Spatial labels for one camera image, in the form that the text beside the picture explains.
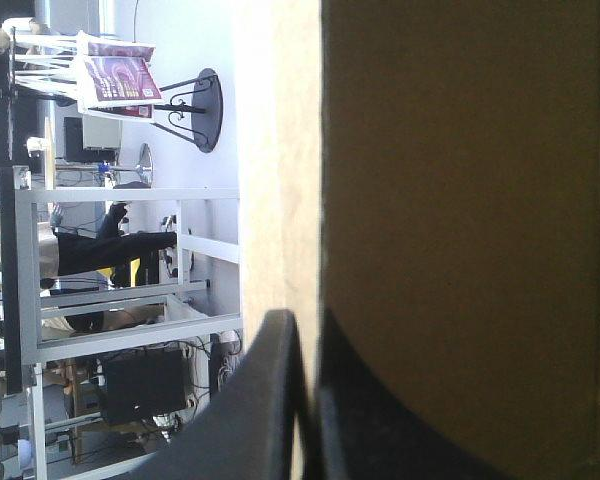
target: magazine rack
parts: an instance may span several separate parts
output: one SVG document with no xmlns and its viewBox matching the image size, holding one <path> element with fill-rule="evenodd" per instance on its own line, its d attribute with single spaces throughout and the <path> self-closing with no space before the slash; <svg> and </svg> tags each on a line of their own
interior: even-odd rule
<svg viewBox="0 0 600 480">
<path fill-rule="evenodd" d="M 13 162 L 14 150 L 14 128 L 15 128 L 15 109 L 14 104 L 18 97 L 30 97 L 39 100 L 56 101 L 60 106 L 68 106 L 76 103 L 76 100 L 58 94 L 45 93 L 37 91 L 26 85 L 19 85 L 16 82 L 16 32 L 12 29 L 10 34 L 9 69 L 8 86 L 6 89 L 0 89 L 0 99 L 7 101 L 7 122 L 8 122 L 8 158 Z M 160 88 L 161 92 L 174 90 L 187 85 L 193 85 L 193 89 L 186 92 L 174 94 L 166 105 L 153 105 L 155 110 L 167 111 L 167 119 L 171 127 L 153 122 L 153 125 L 183 140 L 193 143 L 204 153 L 210 153 L 215 148 L 220 131 L 222 129 L 223 118 L 223 96 L 222 87 L 218 74 L 211 68 L 205 68 L 198 77 L 182 82 L 167 85 Z M 183 120 L 189 115 L 189 125 L 183 126 Z M 191 135 L 185 135 L 175 129 L 190 132 Z"/>
<path fill-rule="evenodd" d="M 154 108 L 156 110 L 168 111 L 169 115 L 167 118 L 169 123 L 175 128 L 191 132 L 193 138 L 159 123 L 154 123 L 154 125 L 161 130 L 195 144 L 201 152 L 209 153 L 213 151 L 216 143 L 218 143 L 222 128 L 223 102 L 220 79 L 218 78 L 218 74 L 211 68 L 205 68 L 197 78 L 162 87 L 160 91 L 166 92 L 186 85 L 193 85 L 193 90 L 176 93 L 171 97 L 168 105 L 154 105 Z M 189 105 L 182 99 L 187 95 L 191 95 L 191 103 Z M 185 114 L 189 114 L 191 117 L 191 128 L 178 125 L 178 123 L 184 120 Z"/>
</svg>

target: magazine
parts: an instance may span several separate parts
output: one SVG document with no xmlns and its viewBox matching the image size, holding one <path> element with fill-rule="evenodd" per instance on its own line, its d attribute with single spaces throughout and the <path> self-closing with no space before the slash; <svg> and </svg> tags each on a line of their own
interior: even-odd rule
<svg viewBox="0 0 600 480">
<path fill-rule="evenodd" d="M 139 57 L 150 62 L 155 45 L 148 43 L 123 42 L 88 35 L 80 31 L 76 36 L 79 55 L 90 57 Z"/>
<path fill-rule="evenodd" d="M 163 103 L 140 57 L 76 57 L 78 90 L 86 108 Z"/>
</svg>

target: metal bar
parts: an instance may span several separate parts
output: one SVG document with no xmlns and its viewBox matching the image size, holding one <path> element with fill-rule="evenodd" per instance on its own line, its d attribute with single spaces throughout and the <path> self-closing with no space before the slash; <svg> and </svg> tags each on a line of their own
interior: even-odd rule
<svg viewBox="0 0 600 480">
<path fill-rule="evenodd" d="M 167 112 L 180 112 L 180 113 L 207 113 L 207 110 L 200 107 L 192 107 L 183 103 L 182 105 L 154 105 L 155 110 L 164 110 Z"/>
<path fill-rule="evenodd" d="M 183 218 L 183 211 L 184 209 L 183 207 L 183 203 L 181 200 L 178 200 L 177 202 L 177 211 L 176 211 L 176 233 L 178 235 L 178 243 L 176 244 L 176 252 L 178 255 L 178 283 L 180 285 L 184 285 L 185 282 L 185 272 L 184 272 L 184 250 L 182 249 L 182 234 L 183 234 L 183 225 L 184 225 L 184 218 Z"/>
<path fill-rule="evenodd" d="M 61 432 L 71 427 L 79 425 L 86 425 L 88 423 L 96 423 L 102 421 L 102 414 L 100 412 L 90 413 L 82 415 L 80 417 L 68 418 L 67 420 L 60 420 L 59 422 L 47 423 L 45 431 L 47 433 Z"/>
<path fill-rule="evenodd" d="M 22 364 L 36 363 L 37 326 L 40 310 L 40 265 L 34 263 L 34 254 L 38 253 L 37 224 L 33 215 L 37 213 L 35 205 L 18 203 L 16 200 L 16 256 L 18 259 L 18 308 L 20 311 L 20 349 Z"/>
<path fill-rule="evenodd" d="M 151 201 L 151 200 L 221 200 L 237 199 L 237 188 L 147 188 L 108 189 L 81 187 L 63 190 L 18 190 L 16 201 L 27 203 Z"/>
<path fill-rule="evenodd" d="M 193 140 L 193 138 L 187 137 L 186 135 L 182 135 L 181 133 L 176 132 L 172 128 L 165 127 L 164 125 L 160 125 L 159 123 L 156 123 L 156 122 L 152 123 L 152 125 L 154 127 L 158 127 L 160 130 L 164 130 L 165 132 L 169 132 L 171 135 L 175 135 L 176 137 L 180 137 L 181 139 L 186 140 L 189 143 L 193 143 L 194 145 L 197 145 L 197 143 Z"/>
<path fill-rule="evenodd" d="M 63 340 L 48 340 L 38 345 L 37 361 L 43 363 L 68 357 L 113 352 L 238 328 L 242 328 L 242 319 L 239 314 L 233 314 L 198 320 L 175 320 Z"/>
<path fill-rule="evenodd" d="M 184 87 L 185 85 L 191 85 L 192 83 L 196 83 L 200 80 L 206 80 L 209 77 L 196 77 L 196 78 L 192 78 L 191 80 L 184 80 L 182 82 L 178 82 L 178 83 L 172 83 L 171 85 L 167 85 L 166 87 L 162 87 L 160 88 L 161 92 L 166 92 L 167 90 L 173 90 L 174 88 L 178 88 L 178 87 Z"/>
<path fill-rule="evenodd" d="M 142 287 L 118 288 L 102 292 L 81 292 L 69 295 L 54 295 L 41 299 L 43 307 L 67 307 L 70 305 L 81 305 L 84 303 L 113 302 L 132 298 L 151 297 L 154 295 L 168 295 L 177 292 L 191 292 L 194 290 L 205 290 L 206 280 L 198 280 L 189 284 L 179 285 L 170 283 L 167 285 L 146 285 Z"/>
<path fill-rule="evenodd" d="M 42 365 L 34 367 L 35 384 L 31 388 L 30 424 L 33 425 L 33 455 L 35 462 L 36 480 L 47 479 L 47 449 L 44 429 L 44 389 L 42 388 Z"/>
<path fill-rule="evenodd" d="M 127 307 L 139 307 L 151 305 L 152 303 L 166 303 L 166 295 L 154 297 L 134 298 L 130 300 L 119 300 L 117 302 L 92 303 L 68 308 L 49 308 L 42 310 L 42 318 L 66 317 L 68 315 L 82 315 L 83 313 L 106 312 L 108 310 L 122 309 Z"/>
<path fill-rule="evenodd" d="M 178 248 L 198 252 L 226 262 L 240 262 L 240 248 L 234 243 L 220 242 L 194 235 L 182 235 L 178 238 Z"/>
<path fill-rule="evenodd" d="M 70 477 L 64 477 L 62 480 L 103 480 L 105 478 L 115 477 L 139 467 L 154 455 L 155 453 L 148 453 L 141 457 L 132 458 L 131 460 L 125 460 L 123 462 L 107 465 L 106 467 L 96 468 L 95 470 L 71 475 Z"/>
</svg>

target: person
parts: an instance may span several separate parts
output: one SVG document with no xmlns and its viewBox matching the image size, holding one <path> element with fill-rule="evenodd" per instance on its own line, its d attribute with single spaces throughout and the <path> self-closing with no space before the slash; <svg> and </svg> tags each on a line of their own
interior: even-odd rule
<svg viewBox="0 0 600 480">
<path fill-rule="evenodd" d="M 54 231 L 48 222 L 39 223 L 40 278 L 57 279 L 64 275 L 117 267 L 151 252 L 175 247 L 178 240 L 175 232 L 120 236 L 118 223 L 126 213 L 124 203 L 113 204 L 95 238 Z"/>
<path fill-rule="evenodd" d="M 39 223 L 41 283 L 47 283 L 44 279 L 49 279 L 53 284 L 60 276 L 124 265 L 135 258 L 176 245 L 175 232 L 142 232 L 121 236 L 118 224 L 127 214 L 125 206 L 124 203 L 114 203 L 109 208 L 95 238 L 54 231 L 50 223 Z M 59 209 L 54 208 L 52 220 L 55 217 L 55 221 L 52 223 L 60 223 L 59 216 Z M 162 313 L 162 305 L 146 305 L 126 310 L 47 318 L 42 322 L 42 337 L 43 340 L 50 340 L 117 330 L 145 323 Z"/>
</svg>

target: cable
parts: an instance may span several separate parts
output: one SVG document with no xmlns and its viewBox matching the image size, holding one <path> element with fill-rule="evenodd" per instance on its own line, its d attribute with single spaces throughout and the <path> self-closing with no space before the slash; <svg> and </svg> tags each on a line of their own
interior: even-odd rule
<svg viewBox="0 0 600 480">
<path fill-rule="evenodd" d="M 136 20 L 138 19 L 138 4 L 140 0 L 136 0 L 136 7 L 133 9 L 133 43 L 136 42 Z"/>
<path fill-rule="evenodd" d="M 106 215 L 106 213 L 103 213 L 102 215 L 100 215 L 95 220 L 91 220 L 90 222 L 81 223 L 80 225 L 77 225 L 77 226 L 75 226 L 73 228 L 79 229 L 80 227 L 84 227 L 85 225 L 91 225 L 92 223 L 98 223 L 100 220 L 102 220 L 105 217 L 105 215 Z"/>
</svg>

